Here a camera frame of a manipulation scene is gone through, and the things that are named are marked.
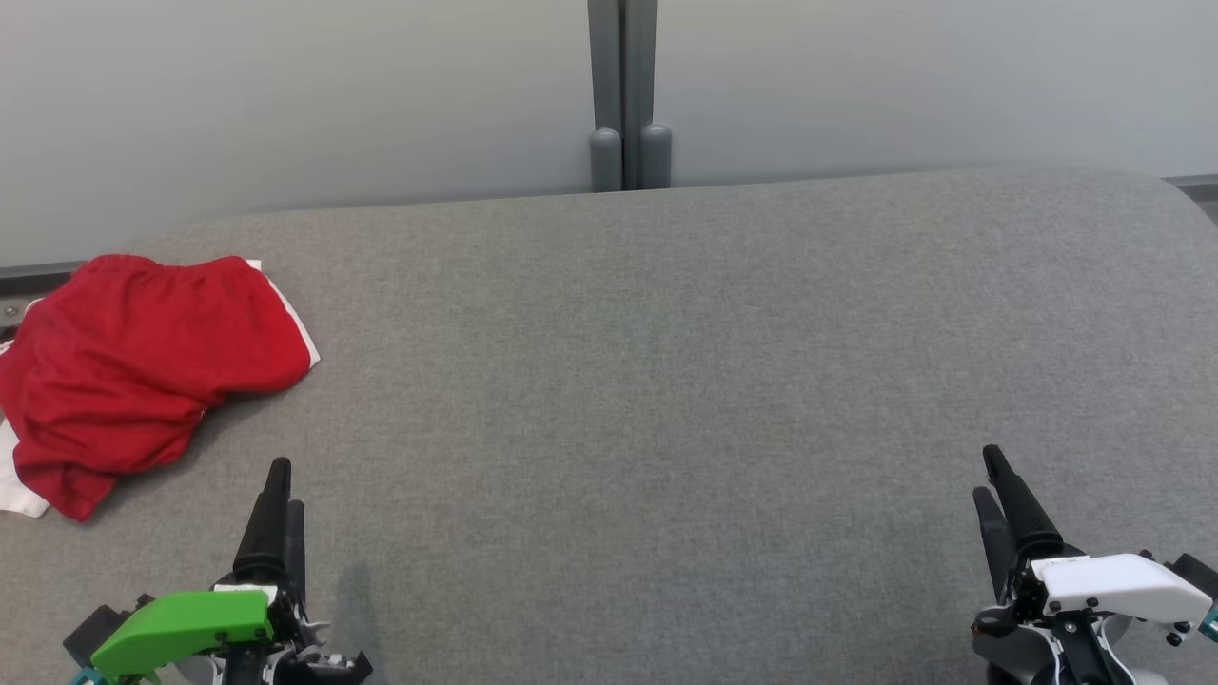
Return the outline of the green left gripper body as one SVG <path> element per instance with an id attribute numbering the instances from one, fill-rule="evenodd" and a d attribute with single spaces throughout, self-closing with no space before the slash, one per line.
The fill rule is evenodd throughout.
<path id="1" fill-rule="evenodd" d="M 173 665 L 192 684 L 365 684 L 365 655 L 326 655 L 291 585 L 217 584 L 150 598 L 90 655 L 93 684 L 160 684 Z"/>

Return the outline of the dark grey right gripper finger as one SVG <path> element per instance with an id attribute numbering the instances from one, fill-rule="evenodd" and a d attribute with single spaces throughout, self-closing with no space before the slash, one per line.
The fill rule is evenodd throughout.
<path id="1" fill-rule="evenodd" d="M 1039 499 L 1011 467 L 1002 450 L 998 445 L 987 445 L 982 450 L 982 457 L 987 463 L 991 489 L 999 496 L 999 503 L 1009 520 L 1018 562 L 1062 556 L 1065 550 L 1062 535 Z"/>
<path id="2" fill-rule="evenodd" d="M 1016 546 L 1010 531 L 1009 518 L 1004 516 L 998 499 L 988 488 L 972 490 L 980 540 L 987 552 L 987 569 L 991 580 L 993 598 L 1010 602 L 1011 570 L 1016 564 Z"/>

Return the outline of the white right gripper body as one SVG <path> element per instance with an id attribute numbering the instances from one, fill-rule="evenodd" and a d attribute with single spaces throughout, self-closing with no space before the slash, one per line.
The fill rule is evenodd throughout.
<path id="1" fill-rule="evenodd" d="M 1145 555 L 1063 555 L 1018 562 L 1010 602 L 974 616 L 974 650 L 1110 650 L 1121 620 L 1163 626 L 1175 644 L 1216 639 L 1216 570 L 1183 555 L 1157 562 Z"/>

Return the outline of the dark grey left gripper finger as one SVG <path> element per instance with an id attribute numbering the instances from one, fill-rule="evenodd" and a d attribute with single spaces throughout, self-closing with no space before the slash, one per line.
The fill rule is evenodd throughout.
<path id="1" fill-rule="evenodd" d="M 231 577 L 236 581 L 280 581 L 286 577 L 290 484 L 290 460 L 272 460 L 266 485 L 257 495 L 235 559 L 231 559 Z"/>
<path id="2" fill-rule="evenodd" d="M 286 507 L 285 568 L 296 595 L 307 595 L 307 551 L 304 550 L 304 503 L 292 499 Z"/>

